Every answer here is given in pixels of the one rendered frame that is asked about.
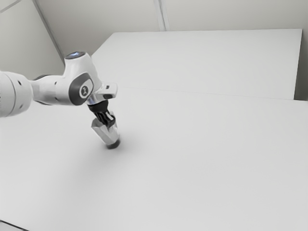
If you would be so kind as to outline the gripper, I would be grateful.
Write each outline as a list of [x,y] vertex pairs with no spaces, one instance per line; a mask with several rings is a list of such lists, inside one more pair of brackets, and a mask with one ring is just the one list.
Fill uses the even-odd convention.
[[88,105],[88,108],[95,114],[97,119],[108,128],[116,123],[116,117],[113,112],[108,112],[108,101],[101,101],[96,104]]

